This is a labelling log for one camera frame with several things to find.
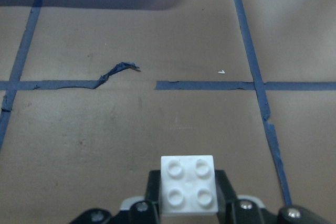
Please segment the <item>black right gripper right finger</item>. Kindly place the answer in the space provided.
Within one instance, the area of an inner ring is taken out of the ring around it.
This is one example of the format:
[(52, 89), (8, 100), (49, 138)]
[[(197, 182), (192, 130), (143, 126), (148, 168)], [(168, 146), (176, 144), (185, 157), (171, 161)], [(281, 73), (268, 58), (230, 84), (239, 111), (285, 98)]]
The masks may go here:
[(232, 205), (237, 200), (237, 195), (223, 170), (215, 170), (215, 183), (218, 205), (218, 223), (233, 223)]

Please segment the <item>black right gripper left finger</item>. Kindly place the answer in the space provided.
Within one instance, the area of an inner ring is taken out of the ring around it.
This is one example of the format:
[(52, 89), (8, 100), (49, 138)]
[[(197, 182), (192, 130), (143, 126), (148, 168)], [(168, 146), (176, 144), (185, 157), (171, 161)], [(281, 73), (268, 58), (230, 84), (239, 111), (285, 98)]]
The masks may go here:
[(144, 200), (149, 207), (150, 223), (160, 223), (160, 187), (161, 172), (159, 170), (150, 171), (144, 195)]

